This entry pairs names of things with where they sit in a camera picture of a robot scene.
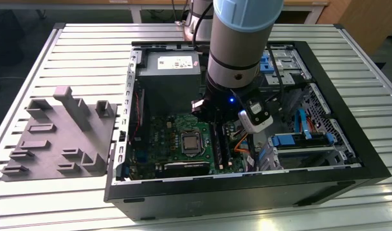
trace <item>wooden desk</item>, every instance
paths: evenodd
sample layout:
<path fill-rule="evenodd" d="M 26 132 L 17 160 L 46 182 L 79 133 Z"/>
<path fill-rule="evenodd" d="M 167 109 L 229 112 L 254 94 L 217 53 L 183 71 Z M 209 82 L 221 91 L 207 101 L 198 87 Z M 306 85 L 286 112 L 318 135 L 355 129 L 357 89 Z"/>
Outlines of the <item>wooden desk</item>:
<path fill-rule="evenodd" d="M 175 0 L 183 9 L 186 0 Z M 315 24 L 330 0 L 286 0 L 283 11 L 310 12 L 306 24 Z M 134 23 L 142 23 L 142 10 L 171 10 L 171 0 L 0 0 L 0 9 L 34 10 L 131 10 Z"/>

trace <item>wooden cabinet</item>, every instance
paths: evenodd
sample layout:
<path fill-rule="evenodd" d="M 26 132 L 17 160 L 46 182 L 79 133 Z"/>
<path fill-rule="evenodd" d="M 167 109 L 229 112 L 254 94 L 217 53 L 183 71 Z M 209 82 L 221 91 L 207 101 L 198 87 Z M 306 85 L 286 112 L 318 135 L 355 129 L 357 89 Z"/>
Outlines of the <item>wooden cabinet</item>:
<path fill-rule="evenodd" d="M 331 0 L 318 24 L 342 24 L 369 54 L 392 33 L 392 0 Z"/>

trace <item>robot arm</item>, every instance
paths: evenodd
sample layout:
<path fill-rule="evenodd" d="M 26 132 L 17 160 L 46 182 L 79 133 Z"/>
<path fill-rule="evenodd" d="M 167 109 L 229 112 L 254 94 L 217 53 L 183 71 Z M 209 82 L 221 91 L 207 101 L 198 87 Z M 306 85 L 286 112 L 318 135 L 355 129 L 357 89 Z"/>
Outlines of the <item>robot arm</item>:
<path fill-rule="evenodd" d="M 203 103 L 193 114 L 207 122 L 241 119 L 249 133 L 273 117 L 253 82 L 283 0 L 214 0 L 214 25 Z"/>

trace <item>table leg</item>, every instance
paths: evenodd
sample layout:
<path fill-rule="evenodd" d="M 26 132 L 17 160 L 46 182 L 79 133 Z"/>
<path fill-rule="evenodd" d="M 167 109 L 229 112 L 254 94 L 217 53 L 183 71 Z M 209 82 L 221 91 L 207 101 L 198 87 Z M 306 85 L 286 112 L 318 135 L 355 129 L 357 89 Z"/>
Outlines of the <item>table leg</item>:
<path fill-rule="evenodd" d="M 305 24 L 317 24 L 318 19 L 322 15 L 322 11 L 325 9 L 325 6 L 314 6 L 313 11 L 310 12 Z"/>
<path fill-rule="evenodd" d="M 134 23 L 143 23 L 143 18 L 141 15 L 141 7 L 139 6 L 131 6 L 131 13 L 133 13 L 133 19 Z"/>
<path fill-rule="evenodd" d="M 42 12 L 42 10 L 37 10 L 37 13 L 38 13 L 38 16 L 39 16 L 39 19 L 43 20 L 47 18 L 47 15 L 46 15 L 46 11 Z"/>

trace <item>red cable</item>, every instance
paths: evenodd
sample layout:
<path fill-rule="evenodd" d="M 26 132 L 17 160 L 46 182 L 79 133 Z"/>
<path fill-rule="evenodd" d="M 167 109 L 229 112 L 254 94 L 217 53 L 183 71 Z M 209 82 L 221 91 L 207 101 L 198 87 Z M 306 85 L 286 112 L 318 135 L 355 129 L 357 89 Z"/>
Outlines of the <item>red cable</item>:
<path fill-rule="evenodd" d="M 138 92 L 135 92 L 135 96 L 137 96 L 137 114 L 138 114 L 138 125 L 137 125 L 137 130 L 134 132 L 134 136 L 133 139 L 130 140 L 130 142 L 134 141 L 135 136 L 137 136 L 137 132 L 139 130 L 139 126 L 141 126 L 141 112 L 139 112 L 139 96 L 138 96 Z"/>
<path fill-rule="evenodd" d="M 307 118 L 307 122 L 310 123 L 310 127 L 313 129 L 313 132 L 315 132 L 317 131 L 317 127 L 315 127 L 314 122 L 313 122 L 313 120 L 310 118 Z"/>

